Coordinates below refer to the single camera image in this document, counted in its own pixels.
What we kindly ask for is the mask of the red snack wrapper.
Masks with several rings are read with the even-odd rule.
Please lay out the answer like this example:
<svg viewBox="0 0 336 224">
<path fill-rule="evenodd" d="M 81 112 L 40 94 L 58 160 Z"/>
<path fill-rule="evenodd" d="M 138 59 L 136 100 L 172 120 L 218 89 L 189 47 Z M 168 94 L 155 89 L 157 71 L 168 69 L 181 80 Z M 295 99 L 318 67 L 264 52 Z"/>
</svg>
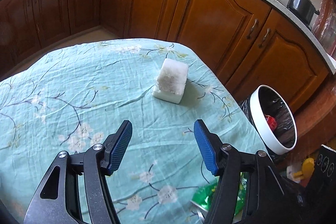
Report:
<svg viewBox="0 0 336 224">
<path fill-rule="evenodd" d="M 271 130 L 272 132 L 274 132 L 274 131 L 276 130 L 276 128 L 277 128 L 277 121 L 276 121 L 276 119 L 273 118 L 273 117 L 270 116 L 270 115 L 264 115 L 264 117 L 265 117 L 265 120 L 266 120 L 266 122 L 267 122 L 267 124 L 268 124 L 270 130 Z"/>
</svg>

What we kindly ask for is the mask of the crushed green can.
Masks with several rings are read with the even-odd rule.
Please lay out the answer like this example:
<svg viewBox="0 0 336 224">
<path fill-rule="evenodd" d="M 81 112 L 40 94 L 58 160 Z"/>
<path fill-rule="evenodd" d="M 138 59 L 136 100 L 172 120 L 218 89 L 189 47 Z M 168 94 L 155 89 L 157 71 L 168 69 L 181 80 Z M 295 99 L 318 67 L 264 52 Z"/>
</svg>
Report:
<svg viewBox="0 0 336 224">
<path fill-rule="evenodd" d="M 242 218 L 242 211 L 245 205 L 246 191 L 247 191 L 247 178 L 248 173 L 240 173 L 240 183 L 239 183 L 239 192 L 235 207 L 234 220 L 233 223 L 240 221 Z M 206 186 L 200 187 L 193 195 L 191 199 L 192 205 L 197 210 L 197 216 L 199 217 L 201 223 L 205 221 L 205 216 L 210 210 L 215 191 L 217 189 L 219 178 L 216 177 L 213 182 Z"/>
</svg>

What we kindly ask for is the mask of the white foam block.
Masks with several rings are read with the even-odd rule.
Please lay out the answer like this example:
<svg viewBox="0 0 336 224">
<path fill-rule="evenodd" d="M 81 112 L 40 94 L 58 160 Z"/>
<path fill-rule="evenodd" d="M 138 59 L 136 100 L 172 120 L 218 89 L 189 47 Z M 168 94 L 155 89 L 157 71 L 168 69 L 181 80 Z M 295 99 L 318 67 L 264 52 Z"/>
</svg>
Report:
<svg viewBox="0 0 336 224">
<path fill-rule="evenodd" d="M 163 101 L 179 104 L 182 100 L 189 66 L 166 58 L 159 71 L 152 95 Z"/>
</svg>

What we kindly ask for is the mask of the yellow toy on floor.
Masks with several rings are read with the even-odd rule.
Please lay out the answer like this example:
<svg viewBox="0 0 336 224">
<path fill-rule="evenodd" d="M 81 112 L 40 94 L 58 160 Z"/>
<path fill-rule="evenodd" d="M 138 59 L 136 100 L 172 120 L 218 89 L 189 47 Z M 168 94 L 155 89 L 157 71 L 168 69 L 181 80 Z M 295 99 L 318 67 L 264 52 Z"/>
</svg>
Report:
<svg viewBox="0 0 336 224">
<path fill-rule="evenodd" d="M 314 159 L 312 157 L 308 157 L 302 163 L 301 170 L 293 174 L 293 178 L 300 180 L 310 178 L 314 172 L 314 166 Z"/>
</svg>

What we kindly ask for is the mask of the grey stock pot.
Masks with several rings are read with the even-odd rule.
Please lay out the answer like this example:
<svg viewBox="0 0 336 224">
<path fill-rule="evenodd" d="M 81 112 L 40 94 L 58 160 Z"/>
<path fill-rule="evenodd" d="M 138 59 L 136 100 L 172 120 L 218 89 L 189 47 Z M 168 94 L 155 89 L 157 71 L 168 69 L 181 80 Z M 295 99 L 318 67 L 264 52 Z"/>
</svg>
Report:
<svg viewBox="0 0 336 224">
<path fill-rule="evenodd" d="M 314 14 L 319 15 L 319 10 L 310 0 L 288 0 L 286 8 L 306 26 L 311 24 Z"/>
</svg>

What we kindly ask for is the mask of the brown wooden base cabinets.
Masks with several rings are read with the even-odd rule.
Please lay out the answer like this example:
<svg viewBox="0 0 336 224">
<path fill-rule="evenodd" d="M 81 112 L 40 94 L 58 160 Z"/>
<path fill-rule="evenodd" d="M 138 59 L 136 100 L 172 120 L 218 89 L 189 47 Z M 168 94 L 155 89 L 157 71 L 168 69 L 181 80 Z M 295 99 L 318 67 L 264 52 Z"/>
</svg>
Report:
<svg viewBox="0 0 336 224">
<path fill-rule="evenodd" d="M 270 0 L 1 0 L 1 74 L 96 26 L 191 48 L 238 101 L 264 84 L 296 111 L 335 73 L 307 27 Z"/>
</svg>

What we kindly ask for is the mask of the white rimmed trash bin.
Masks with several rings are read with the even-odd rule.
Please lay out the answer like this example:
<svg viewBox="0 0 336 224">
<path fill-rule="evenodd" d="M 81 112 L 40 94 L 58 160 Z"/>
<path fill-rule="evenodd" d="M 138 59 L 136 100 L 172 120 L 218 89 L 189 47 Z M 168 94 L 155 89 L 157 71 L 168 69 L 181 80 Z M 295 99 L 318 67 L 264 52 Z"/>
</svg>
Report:
<svg viewBox="0 0 336 224">
<path fill-rule="evenodd" d="M 260 85 L 248 99 L 253 125 L 274 155 L 285 155 L 297 144 L 297 127 L 288 104 L 273 88 Z"/>
</svg>

